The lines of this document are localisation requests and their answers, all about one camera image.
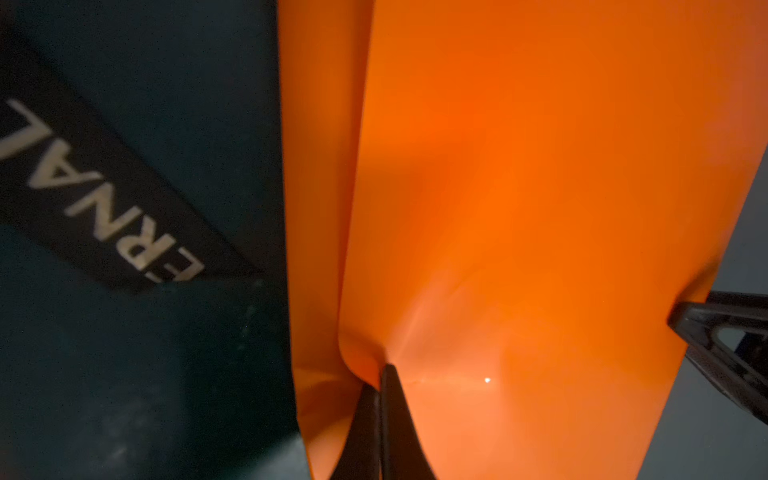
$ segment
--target orange panel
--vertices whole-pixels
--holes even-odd
[[[333,470],[362,386],[337,320],[371,11],[370,0],[279,3],[293,378],[315,478]]]
[[[378,0],[339,325],[442,480],[635,478],[768,137],[766,3]]]

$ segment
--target dark teal panel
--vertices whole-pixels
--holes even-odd
[[[308,478],[290,377],[275,10],[16,5],[18,30],[60,76],[265,272],[132,296],[0,227],[0,431],[23,478]],[[276,465],[287,442],[290,464]]]

